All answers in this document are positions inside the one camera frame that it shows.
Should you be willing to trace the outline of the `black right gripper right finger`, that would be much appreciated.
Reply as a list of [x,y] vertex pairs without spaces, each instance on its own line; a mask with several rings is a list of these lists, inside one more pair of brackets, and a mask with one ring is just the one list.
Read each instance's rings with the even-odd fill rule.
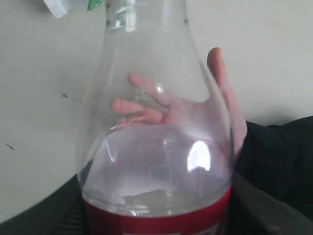
[[218,171],[218,186],[231,190],[223,235],[311,235],[313,188],[300,182],[282,195],[270,195],[235,173]]

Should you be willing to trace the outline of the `person's open hand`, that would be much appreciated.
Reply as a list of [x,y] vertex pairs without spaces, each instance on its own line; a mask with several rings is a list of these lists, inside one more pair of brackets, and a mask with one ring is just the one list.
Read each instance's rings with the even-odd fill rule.
[[[247,135],[247,124],[235,93],[228,81],[222,50],[219,47],[211,49],[206,63],[228,109],[233,134],[234,159],[238,160]],[[208,111],[210,105],[208,101],[198,103],[175,97],[168,92],[160,94],[157,92],[155,85],[140,74],[133,73],[128,75],[127,81],[135,88],[141,88],[146,91],[159,105],[166,108],[166,111],[161,112],[136,102],[115,98],[110,102],[110,108],[114,112],[123,115],[117,121],[119,128],[156,124],[186,125],[187,123],[206,123],[207,115],[205,112]]]

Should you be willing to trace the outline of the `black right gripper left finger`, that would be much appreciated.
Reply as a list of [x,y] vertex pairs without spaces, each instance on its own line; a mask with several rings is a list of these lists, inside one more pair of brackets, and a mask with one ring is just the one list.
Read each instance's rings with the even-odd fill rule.
[[88,235],[76,176],[47,198],[0,224],[2,235]]

